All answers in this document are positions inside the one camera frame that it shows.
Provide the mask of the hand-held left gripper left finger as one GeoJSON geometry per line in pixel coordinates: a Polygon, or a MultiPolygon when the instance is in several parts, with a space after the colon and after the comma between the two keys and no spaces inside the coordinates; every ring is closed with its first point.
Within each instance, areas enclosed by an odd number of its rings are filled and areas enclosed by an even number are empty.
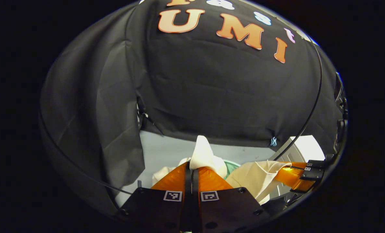
{"type": "Polygon", "coordinates": [[[179,165],[151,188],[138,187],[118,217],[140,233],[192,232],[192,180],[189,162],[179,165]]]}

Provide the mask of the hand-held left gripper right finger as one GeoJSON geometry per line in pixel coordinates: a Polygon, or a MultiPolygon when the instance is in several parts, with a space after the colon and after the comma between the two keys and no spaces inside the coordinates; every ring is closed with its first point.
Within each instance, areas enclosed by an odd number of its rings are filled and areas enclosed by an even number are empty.
{"type": "Polygon", "coordinates": [[[270,214],[245,187],[233,188],[209,168],[198,168],[192,181],[194,233],[245,233],[269,221],[270,214]]]}

